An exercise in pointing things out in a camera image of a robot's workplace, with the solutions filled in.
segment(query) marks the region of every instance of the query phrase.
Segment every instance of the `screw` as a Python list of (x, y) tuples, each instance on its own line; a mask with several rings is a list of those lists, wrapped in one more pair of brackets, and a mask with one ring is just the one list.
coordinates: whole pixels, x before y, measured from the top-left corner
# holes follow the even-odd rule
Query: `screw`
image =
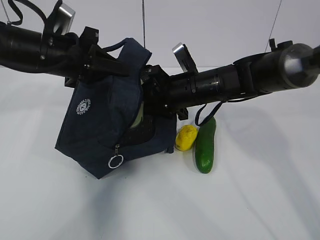
[(49, 38), (48, 44), (49, 44), (50, 47), (52, 47), (52, 45), (54, 44), (54, 40), (53, 40), (52, 37)]

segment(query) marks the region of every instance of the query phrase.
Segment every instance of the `metal ring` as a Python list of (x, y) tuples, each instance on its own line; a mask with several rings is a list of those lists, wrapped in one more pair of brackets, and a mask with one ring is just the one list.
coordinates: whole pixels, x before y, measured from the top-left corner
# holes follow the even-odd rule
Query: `metal ring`
[[(121, 161), (119, 162), (119, 164), (118, 164), (117, 166), (111, 166), (112, 160), (113, 160), (114, 158), (116, 158), (116, 157), (121, 157)], [(108, 162), (108, 166), (109, 166), (109, 168), (111, 168), (111, 169), (116, 169), (116, 168), (119, 167), (123, 162), (124, 162), (124, 156), (122, 156), (122, 155), (115, 155), (115, 156), (113, 156), (112, 158), (110, 158), (110, 160), (109, 160), (109, 162)]]

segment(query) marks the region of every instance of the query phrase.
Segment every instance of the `yellow lemon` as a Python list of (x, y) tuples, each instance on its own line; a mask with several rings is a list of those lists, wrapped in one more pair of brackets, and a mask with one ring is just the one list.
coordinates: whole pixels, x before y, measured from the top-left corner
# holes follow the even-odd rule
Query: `yellow lemon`
[(175, 138), (175, 147), (180, 151), (188, 151), (192, 148), (196, 138), (198, 130), (192, 125), (184, 125)]

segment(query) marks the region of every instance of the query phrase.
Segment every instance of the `green cucumber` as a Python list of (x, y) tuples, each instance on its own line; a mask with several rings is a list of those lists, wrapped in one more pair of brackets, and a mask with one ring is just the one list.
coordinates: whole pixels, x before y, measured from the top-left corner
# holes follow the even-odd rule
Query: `green cucumber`
[(212, 117), (206, 124), (199, 128), (195, 140), (195, 163), (198, 170), (203, 174), (210, 173), (214, 165), (214, 136), (216, 127), (216, 120)]

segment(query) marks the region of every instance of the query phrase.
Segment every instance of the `black cable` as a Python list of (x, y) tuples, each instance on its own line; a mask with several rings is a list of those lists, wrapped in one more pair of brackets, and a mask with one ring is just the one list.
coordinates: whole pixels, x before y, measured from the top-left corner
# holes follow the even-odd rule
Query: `black cable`
[(15, 26), (19, 26), (22, 24), (22, 21), (24, 20), (24, 16), (20, 9), (17, 7), (17, 5), (13, 2), (13, 0), (8, 0), (8, 4), (10, 8), (15, 12), (15, 14), (19, 17), (19, 21), (12, 21), (11, 24)]
[(146, 48), (145, 0), (142, 0), (143, 47)]
[(8, 13), (7, 13), (7, 9), (6, 9), (5, 4), (4, 4), (4, 0), (1, 0), (1, 4), (2, 4), (3, 10), (4, 10), (4, 13), (5, 13), (6, 19), (7, 19), (7, 23), (10, 23), (10, 19), (9, 19), (9, 16), (8, 16)]
[(272, 32), (274, 31), (274, 27), (275, 27), (275, 24), (276, 24), (276, 21), (277, 21), (277, 17), (278, 17), (278, 14), (279, 14), (279, 10), (280, 10), (281, 4), (282, 4), (282, 0), (280, 0), (279, 6), (278, 6), (278, 10), (276, 11), (276, 15), (275, 15), (275, 18), (274, 18), (274, 21), (273, 21), (273, 25), (272, 25), (272, 28), (271, 28), (271, 31), (270, 31), (270, 35), (268, 37), (268, 42), (266, 43), (264, 52), (267, 51), (267, 48), (268, 48), (268, 45), (269, 45), (269, 40), (271, 38)]
[(240, 103), (240, 102), (244, 102), (244, 101), (247, 101), (247, 100), (250, 100), (250, 99), (254, 99), (256, 98), (256, 96), (254, 97), (249, 97), (249, 98), (243, 98), (243, 99), (239, 99), (239, 100), (229, 100), (229, 101), (221, 101), (219, 102), (215, 107), (214, 109), (209, 113), (208, 116), (206, 116), (204, 118), (204, 120), (199, 123), (199, 117), (200, 117), (200, 114), (202, 112), (202, 110), (207, 106), (207, 104), (205, 104), (203, 107), (201, 107), (197, 112), (196, 112), (196, 115), (195, 115), (195, 125), (197, 125), (198, 127), (201, 127), (203, 125), (205, 125), (207, 122), (209, 122), (209, 120), (217, 113), (217, 111), (219, 110), (219, 108), (222, 106), (222, 104), (224, 103)]
[(226, 101), (221, 101), (219, 102), (215, 107), (214, 109), (209, 113), (208, 116), (206, 116), (204, 118), (204, 120), (199, 123), (199, 117), (200, 117), (200, 114), (202, 112), (202, 110), (207, 106), (207, 104), (205, 104), (203, 107), (201, 107), (197, 112), (196, 112), (196, 115), (195, 115), (195, 125), (197, 125), (198, 127), (201, 127), (203, 125), (205, 125), (207, 122), (209, 122), (209, 120), (216, 114), (216, 112), (219, 110), (219, 108), (222, 106), (222, 104), (226, 103)]
[(46, 23), (47, 17), (44, 14), (44, 12), (41, 11), (40, 8), (38, 8), (32, 2), (30, 2), (28, 0), (8, 0), (9, 6), (12, 8), (12, 10), (15, 12), (15, 14), (17, 14), (17, 16), (20, 18), (19, 21), (12, 21), (11, 22), (12, 25), (19, 26), (19, 25), (22, 24), (23, 19), (24, 19), (24, 16), (23, 16), (22, 12), (17, 7), (17, 5), (14, 3), (14, 1), (19, 2), (19, 3), (23, 4), (23, 5), (25, 5), (26, 7), (30, 8), (31, 10), (33, 10), (36, 14), (39, 15), (39, 17), (42, 19), (43, 23)]

